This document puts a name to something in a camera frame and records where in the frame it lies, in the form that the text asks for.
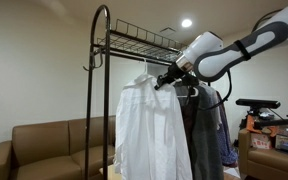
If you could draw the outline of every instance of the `wire shelf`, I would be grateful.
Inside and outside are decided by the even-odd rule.
[[[160,36],[123,20],[117,19],[110,35],[111,51],[154,60],[173,62],[187,45]],[[105,38],[97,39],[97,46],[104,46]]]

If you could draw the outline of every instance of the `brown leather sofa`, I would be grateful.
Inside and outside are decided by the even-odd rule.
[[[112,164],[115,117],[109,117]],[[85,172],[85,119],[21,125],[0,143],[0,180],[78,180]],[[91,118],[89,179],[102,179],[103,117]]]
[[[261,180],[288,180],[288,153],[276,149],[250,147],[251,134],[239,131],[240,173]]]

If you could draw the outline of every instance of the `sofa cushion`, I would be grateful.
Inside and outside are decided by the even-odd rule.
[[[12,143],[19,166],[57,156],[67,156],[69,155],[68,122],[16,126],[13,128]]]
[[[256,162],[248,160],[248,175],[256,179],[250,180],[257,180],[257,179],[264,179],[264,180],[288,180],[288,172],[281,171],[276,168],[272,168],[270,166],[266,166],[263,164],[258,164]]]
[[[90,119],[90,143],[89,147],[103,145],[103,117],[93,117]],[[70,132],[70,154],[82,151],[85,149],[85,127],[86,119],[69,120]],[[109,117],[109,144],[113,144],[115,140],[115,116]]]
[[[248,159],[258,164],[288,172],[288,153],[275,149],[251,148],[248,153]]]
[[[11,171],[11,180],[77,180],[82,179],[81,168],[70,156],[50,158]]]
[[[103,146],[89,148],[89,177],[100,173],[100,168],[103,167]],[[115,149],[113,146],[108,146],[108,165],[113,163]],[[72,154],[72,159],[82,168],[83,176],[85,174],[85,151],[80,151]]]

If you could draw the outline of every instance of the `white shirt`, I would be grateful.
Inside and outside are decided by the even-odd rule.
[[[155,90],[143,74],[128,83],[116,112],[116,173],[123,180],[192,180],[182,114],[173,86]]]

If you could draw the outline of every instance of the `metal clothes rack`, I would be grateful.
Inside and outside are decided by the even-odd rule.
[[[106,25],[105,37],[98,38],[95,43],[95,29],[100,13],[104,11]],[[88,92],[86,113],[85,140],[85,179],[88,179],[89,134],[91,119],[92,78],[95,68],[95,55],[105,52],[104,77],[104,130],[103,130],[103,176],[107,180],[107,146],[108,146],[108,115],[109,115],[109,76],[110,55],[136,61],[144,61],[169,66],[187,46],[177,41],[162,37],[143,28],[122,20],[116,21],[115,30],[111,30],[110,12],[106,5],[101,5],[92,22],[90,33],[90,56],[88,70]]]

